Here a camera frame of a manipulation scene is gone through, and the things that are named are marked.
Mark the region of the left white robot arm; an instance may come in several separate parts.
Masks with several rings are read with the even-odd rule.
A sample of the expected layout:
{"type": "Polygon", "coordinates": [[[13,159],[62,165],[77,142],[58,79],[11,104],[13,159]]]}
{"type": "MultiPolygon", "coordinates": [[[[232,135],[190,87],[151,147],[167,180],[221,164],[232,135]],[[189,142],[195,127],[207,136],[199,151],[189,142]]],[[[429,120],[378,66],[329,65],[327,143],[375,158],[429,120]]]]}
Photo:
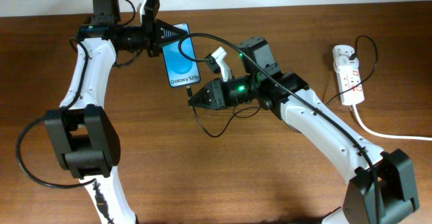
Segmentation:
{"type": "Polygon", "coordinates": [[[93,14],[79,28],[77,62],[65,98],[47,111],[45,126],[62,169],[85,187],[102,223],[137,223],[119,179],[119,136],[104,101],[119,51],[156,57],[186,31],[157,19],[159,0],[144,0],[140,24],[122,23],[119,0],[92,0],[93,14]]]}

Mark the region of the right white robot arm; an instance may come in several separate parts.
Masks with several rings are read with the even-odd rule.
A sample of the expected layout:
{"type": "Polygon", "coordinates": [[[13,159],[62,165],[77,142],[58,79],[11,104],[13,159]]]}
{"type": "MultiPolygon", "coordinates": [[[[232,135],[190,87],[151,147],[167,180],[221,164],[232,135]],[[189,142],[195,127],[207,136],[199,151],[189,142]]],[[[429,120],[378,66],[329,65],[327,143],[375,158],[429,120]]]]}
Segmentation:
{"type": "Polygon", "coordinates": [[[221,77],[190,93],[188,104],[220,110],[256,99],[262,109],[306,136],[348,185],[343,205],[318,223],[399,223],[419,209],[414,167],[404,151],[385,152],[355,132],[300,76],[281,72],[262,36],[233,48],[247,75],[233,77],[224,62],[226,52],[218,48],[203,61],[221,77]]]}

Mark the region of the blue Galaxy smartphone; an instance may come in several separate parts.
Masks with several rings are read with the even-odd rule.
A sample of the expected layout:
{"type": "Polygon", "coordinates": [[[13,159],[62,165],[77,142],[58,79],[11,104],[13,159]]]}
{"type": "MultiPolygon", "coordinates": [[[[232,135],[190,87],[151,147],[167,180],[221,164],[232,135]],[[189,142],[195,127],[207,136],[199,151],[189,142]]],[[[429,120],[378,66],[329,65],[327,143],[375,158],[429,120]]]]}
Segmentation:
{"type": "Polygon", "coordinates": [[[178,50],[179,42],[163,47],[163,57],[168,82],[172,88],[178,88],[200,82],[197,62],[185,58],[178,50]]]}

